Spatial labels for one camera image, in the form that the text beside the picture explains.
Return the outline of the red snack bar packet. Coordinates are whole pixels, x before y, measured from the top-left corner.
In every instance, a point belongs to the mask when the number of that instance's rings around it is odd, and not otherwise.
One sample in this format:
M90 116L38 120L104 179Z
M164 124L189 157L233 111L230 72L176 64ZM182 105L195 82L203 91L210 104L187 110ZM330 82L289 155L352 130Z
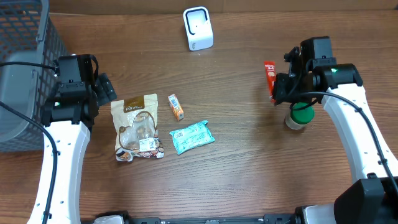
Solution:
M273 96L274 83L276 81L275 63L273 61L264 61L264 67L266 71L266 79L269 88L269 98L272 103L275 103Z

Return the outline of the beige snack bag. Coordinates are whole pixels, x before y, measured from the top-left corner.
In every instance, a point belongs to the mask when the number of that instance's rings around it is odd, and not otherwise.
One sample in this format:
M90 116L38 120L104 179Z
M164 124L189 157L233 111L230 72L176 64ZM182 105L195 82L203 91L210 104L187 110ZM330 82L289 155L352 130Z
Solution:
M157 127L158 105L158 96L155 93L111 103L111 114L117 133L117 161L131 162L136 157L164 157L164 147Z

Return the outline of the orange small box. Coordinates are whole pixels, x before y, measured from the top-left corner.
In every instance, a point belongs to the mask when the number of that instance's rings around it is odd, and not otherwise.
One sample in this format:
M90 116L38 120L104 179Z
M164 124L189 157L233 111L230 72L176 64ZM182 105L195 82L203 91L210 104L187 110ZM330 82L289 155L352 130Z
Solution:
M177 96L175 94L172 94L172 95L168 96L168 100L169 100L169 105L170 105L177 121L184 119L184 111L181 107L181 104L179 103Z

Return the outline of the teal wet wipes pack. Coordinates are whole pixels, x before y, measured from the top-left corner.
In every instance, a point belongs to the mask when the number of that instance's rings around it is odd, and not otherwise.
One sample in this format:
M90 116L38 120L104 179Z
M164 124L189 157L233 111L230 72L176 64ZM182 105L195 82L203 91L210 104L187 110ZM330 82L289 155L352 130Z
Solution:
M208 121L203 120L186 128L169 132L178 155L196 147L215 142L211 131L207 127Z

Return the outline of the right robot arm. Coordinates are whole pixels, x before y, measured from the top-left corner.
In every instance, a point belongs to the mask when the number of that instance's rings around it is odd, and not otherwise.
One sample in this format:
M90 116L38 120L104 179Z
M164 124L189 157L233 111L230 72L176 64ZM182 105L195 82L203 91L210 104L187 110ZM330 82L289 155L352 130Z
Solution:
M329 37L304 40L284 55L287 73L264 62L271 102L289 104L286 125L303 129L317 103L330 116L349 161L352 186L333 203L297 207L289 223L396 223L397 158L371 113L357 68L338 64Z

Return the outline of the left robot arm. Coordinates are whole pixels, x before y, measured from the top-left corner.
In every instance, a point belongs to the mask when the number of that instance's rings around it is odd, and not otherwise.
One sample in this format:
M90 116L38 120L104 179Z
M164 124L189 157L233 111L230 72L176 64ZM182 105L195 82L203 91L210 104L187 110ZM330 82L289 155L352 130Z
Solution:
M40 109L44 157L29 223L80 223L83 160L95 117L116 99L94 55L68 55L56 61L59 81Z

